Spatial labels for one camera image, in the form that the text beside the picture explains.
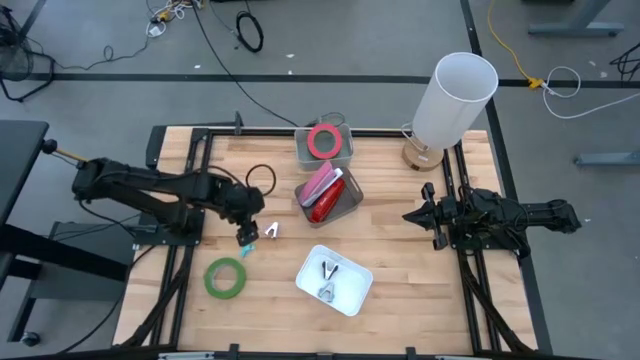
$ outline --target lamp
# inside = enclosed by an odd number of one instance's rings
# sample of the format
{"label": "lamp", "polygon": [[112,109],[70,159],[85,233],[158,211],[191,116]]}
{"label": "lamp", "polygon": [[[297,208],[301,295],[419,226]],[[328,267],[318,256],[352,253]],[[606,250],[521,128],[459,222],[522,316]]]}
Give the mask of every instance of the lamp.
{"label": "lamp", "polygon": [[484,58],[457,52],[440,59],[413,122],[401,127],[407,165],[418,171],[438,166],[444,149],[460,141],[497,88],[498,74]]}

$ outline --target wooden table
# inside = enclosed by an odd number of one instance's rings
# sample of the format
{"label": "wooden table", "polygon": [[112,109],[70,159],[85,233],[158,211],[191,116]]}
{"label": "wooden table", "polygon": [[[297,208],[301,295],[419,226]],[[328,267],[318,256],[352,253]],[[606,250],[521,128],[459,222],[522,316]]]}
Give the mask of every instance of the wooden table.
{"label": "wooden table", "polygon": [[[191,130],[167,129],[159,170],[183,171]],[[350,170],[365,199],[355,212],[312,229],[293,195],[310,174],[299,170],[291,137],[216,136],[212,164],[241,179],[255,164],[275,169],[276,189],[266,197],[257,222],[264,231],[278,221],[280,230],[277,240],[260,239],[256,250],[242,260],[248,277],[244,290],[230,300],[218,300],[207,294],[202,277],[214,260],[239,258],[237,227],[207,213],[203,242],[193,258],[179,349],[227,350],[230,343],[238,343],[241,351],[399,354],[414,346],[419,354],[471,354],[455,251],[434,251],[432,232],[401,218],[422,204],[420,189],[426,181],[434,183],[438,198],[446,195],[443,172],[410,170],[400,157],[404,142],[355,138]],[[463,143],[472,186],[499,191],[486,132],[469,131]],[[251,183],[267,189],[271,176],[256,171]],[[316,244],[373,273],[358,315],[346,317],[296,287],[295,277]],[[166,247],[154,249],[131,272],[114,343],[128,338],[156,302],[166,252]],[[500,250],[485,251],[485,258],[495,306],[521,340],[535,348],[516,258]],[[229,277],[222,281],[232,282]],[[476,308],[488,348],[484,315],[477,303]],[[174,307],[167,309],[165,342]]]}

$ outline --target red object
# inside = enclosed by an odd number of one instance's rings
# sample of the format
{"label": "red object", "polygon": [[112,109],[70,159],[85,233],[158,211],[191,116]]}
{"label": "red object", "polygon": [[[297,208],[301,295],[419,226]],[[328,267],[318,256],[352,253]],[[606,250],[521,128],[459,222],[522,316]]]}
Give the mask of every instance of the red object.
{"label": "red object", "polygon": [[[323,131],[329,132],[335,139],[335,145],[333,146],[333,149],[326,153],[320,152],[315,144],[316,136]],[[311,155],[315,156],[316,158],[322,160],[331,159],[338,155],[338,153],[340,152],[340,148],[342,147],[342,135],[340,135],[340,131],[338,131],[338,128],[331,124],[318,124],[314,126],[313,129],[311,129],[309,136],[307,136],[307,146],[309,147]]]}
{"label": "red object", "polygon": [[316,206],[313,207],[311,222],[319,223],[327,218],[327,215],[329,215],[333,207],[336,206],[345,186],[346,184],[343,179],[338,179],[329,186],[327,191],[325,191],[324,194],[320,196],[320,199],[318,199],[318,202],[316,202]]}

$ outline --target white lampshade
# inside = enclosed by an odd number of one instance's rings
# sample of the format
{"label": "white lampshade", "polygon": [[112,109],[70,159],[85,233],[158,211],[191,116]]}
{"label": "white lampshade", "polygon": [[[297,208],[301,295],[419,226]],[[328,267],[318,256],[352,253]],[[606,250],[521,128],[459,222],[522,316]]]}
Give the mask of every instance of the white lampshade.
{"label": "white lampshade", "polygon": [[498,74],[482,57],[465,52],[443,57],[413,118],[413,135],[433,150],[455,145],[497,88]]}

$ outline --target gray floor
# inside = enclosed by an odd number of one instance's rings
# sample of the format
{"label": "gray floor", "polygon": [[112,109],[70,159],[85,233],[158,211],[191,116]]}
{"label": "gray floor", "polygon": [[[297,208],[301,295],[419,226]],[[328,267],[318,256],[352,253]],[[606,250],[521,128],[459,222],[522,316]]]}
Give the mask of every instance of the gray floor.
{"label": "gray floor", "polygon": [[[152,5],[163,1],[150,0]],[[35,0],[4,1],[23,22]],[[488,32],[489,2],[472,0],[485,57],[500,77],[520,78],[513,62]],[[232,23],[240,3],[217,4]],[[210,12],[202,13],[214,46],[234,73],[319,75],[430,75],[443,55],[469,51],[457,1],[443,0],[263,0],[252,10],[265,29],[258,55],[234,49],[236,41]],[[497,1],[494,27],[521,57],[532,76],[546,77],[557,65],[575,68],[584,79],[617,79],[607,63],[637,43],[640,4],[613,1],[598,20],[624,22],[617,38],[549,39],[526,33],[529,22],[561,18],[562,6]],[[99,60],[111,44],[128,54],[144,42],[144,1],[49,0],[29,36],[64,64]],[[161,38],[132,60],[106,64],[95,73],[221,74],[193,14],[172,22]],[[20,92],[34,82],[11,84]],[[410,120],[425,89],[406,84],[250,83],[245,88],[264,105],[299,123],[340,111],[352,126],[398,127]],[[552,101],[557,112],[573,114],[612,101],[633,90],[583,90],[569,101]],[[578,169],[580,152],[630,151],[640,144],[634,112],[640,100],[566,121],[551,116],[540,92],[501,88],[495,96],[500,123],[522,201],[565,198],[574,204],[584,228],[571,236],[530,231],[547,324],[555,353],[606,359],[636,357],[640,330],[640,211],[635,168]],[[56,82],[25,104],[0,99],[0,118],[45,120],[61,147],[87,157],[108,156],[142,165],[152,125],[228,121],[240,110],[251,125],[281,125],[256,108],[231,83]],[[487,129],[484,114],[474,128]],[[53,221],[95,222],[72,201],[74,170],[40,157],[11,216],[11,223],[47,233]],[[98,211],[124,218],[132,211],[109,202]],[[2,293],[5,304],[19,302],[26,285],[12,279]],[[107,303],[49,301],[36,309],[29,329],[43,334],[39,347],[0,342],[4,356],[51,353],[78,339],[110,307]],[[11,310],[0,314],[0,337]],[[115,317],[84,348],[111,341]]]}

